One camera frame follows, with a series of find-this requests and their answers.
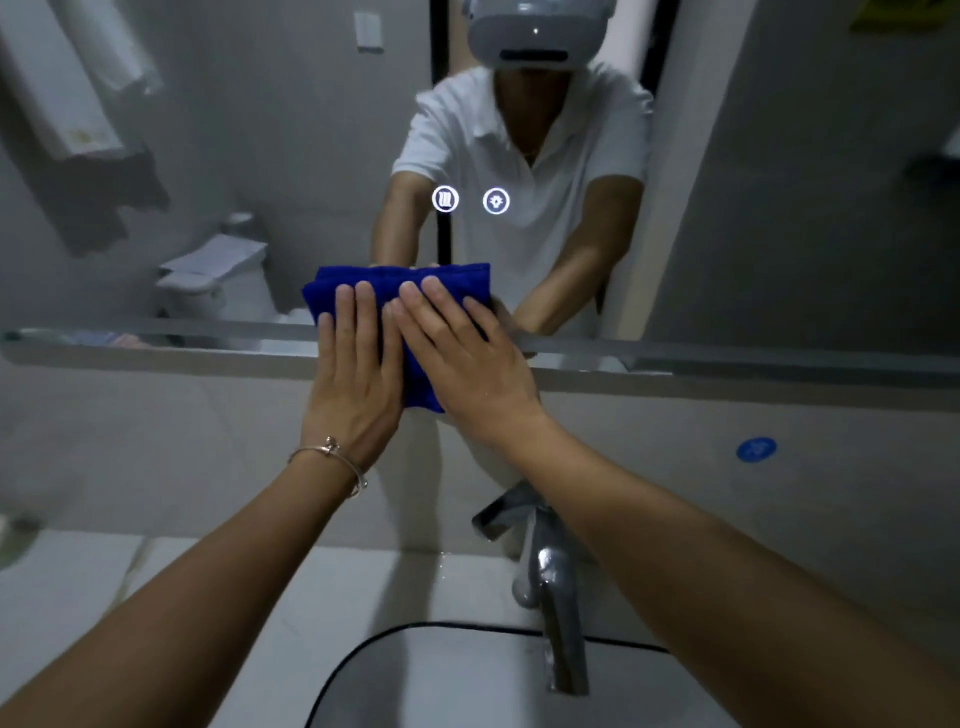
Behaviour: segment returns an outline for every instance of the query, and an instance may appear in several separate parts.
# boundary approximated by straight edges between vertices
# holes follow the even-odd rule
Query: faucet
[[[577,607],[577,577],[566,547],[566,528],[526,480],[473,517],[473,528],[496,541],[526,522],[523,551],[513,583],[516,603],[543,614],[546,688],[566,695],[589,695],[587,653]]]

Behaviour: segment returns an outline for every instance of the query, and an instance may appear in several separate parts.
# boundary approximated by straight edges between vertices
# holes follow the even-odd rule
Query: blue towel
[[[490,264],[445,265],[440,268],[356,268],[348,265],[331,265],[317,271],[312,283],[303,287],[303,299],[313,314],[314,323],[322,313],[336,313],[337,286],[356,285],[368,280],[376,292],[376,303],[382,308],[384,303],[399,295],[400,284],[412,280],[419,286],[427,276],[436,276],[446,286],[446,290],[463,304],[465,296],[471,296],[485,306],[491,305]],[[410,350],[403,347],[403,404],[407,407],[425,407],[434,412],[443,412],[433,393],[430,381]]]

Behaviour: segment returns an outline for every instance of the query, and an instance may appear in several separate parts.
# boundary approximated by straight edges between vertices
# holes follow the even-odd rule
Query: bracelet
[[[327,457],[333,456],[340,460],[343,463],[346,463],[351,470],[356,473],[357,481],[353,486],[353,490],[350,491],[348,498],[357,497],[360,495],[360,492],[367,487],[367,478],[364,477],[363,471],[361,471],[356,464],[350,460],[346,455],[340,452],[340,443],[338,443],[334,438],[327,437],[326,445],[315,445],[307,448],[297,448],[295,449],[290,457],[287,459],[287,465],[290,465],[293,462],[293,459],[297,457],[298,453],[303,452],[304,450],[312,449],[316,452],[322,452]]]

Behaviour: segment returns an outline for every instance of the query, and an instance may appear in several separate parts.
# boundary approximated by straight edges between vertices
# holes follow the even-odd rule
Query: white vr headset
[[[616,0],[464,0],[468,44],[488,68],[572,70],[600,51]]]

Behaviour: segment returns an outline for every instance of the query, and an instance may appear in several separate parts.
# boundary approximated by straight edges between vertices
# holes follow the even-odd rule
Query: sink
[[[307,728],[736,726],[659,647],[587,638],[589,697],[543,688],[536,632],[413,624],[361,644],[334,671]]]

